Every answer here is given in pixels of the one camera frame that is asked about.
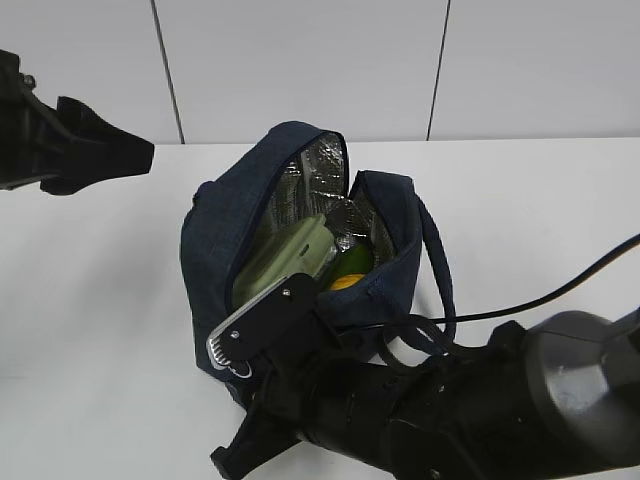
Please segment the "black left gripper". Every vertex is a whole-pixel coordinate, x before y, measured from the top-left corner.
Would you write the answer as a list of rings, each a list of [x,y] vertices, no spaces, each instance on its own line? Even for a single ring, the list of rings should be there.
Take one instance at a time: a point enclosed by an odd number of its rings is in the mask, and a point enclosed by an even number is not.
[[[34,94],[35,78],[20,71],[20,57],[1,52],[1,188],[39,184],[53,196],[69,196],[113,176],[151,170],[154,145],[99,117],[70,97],[56,114]]]

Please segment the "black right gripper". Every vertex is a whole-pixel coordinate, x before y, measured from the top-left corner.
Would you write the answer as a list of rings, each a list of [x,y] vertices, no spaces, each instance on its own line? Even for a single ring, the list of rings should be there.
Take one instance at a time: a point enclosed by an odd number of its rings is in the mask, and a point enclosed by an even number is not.
[[[266,375],[227,447],[210,459],[241,480],[301,441],[328,450],[379,450],[400,375],[362,362],[321,319],[302,319],[259,354]]]

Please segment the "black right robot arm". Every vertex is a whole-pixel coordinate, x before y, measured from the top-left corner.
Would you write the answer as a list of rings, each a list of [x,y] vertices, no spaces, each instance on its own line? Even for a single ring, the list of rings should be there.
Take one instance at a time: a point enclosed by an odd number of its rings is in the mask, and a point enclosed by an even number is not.
[[[306,441],[397,479],[561,479],[639,462],[639,315],[581,311],[414,371],[357,360],[309,315],[270,341],[231,443],[211,459],[242,479]]]

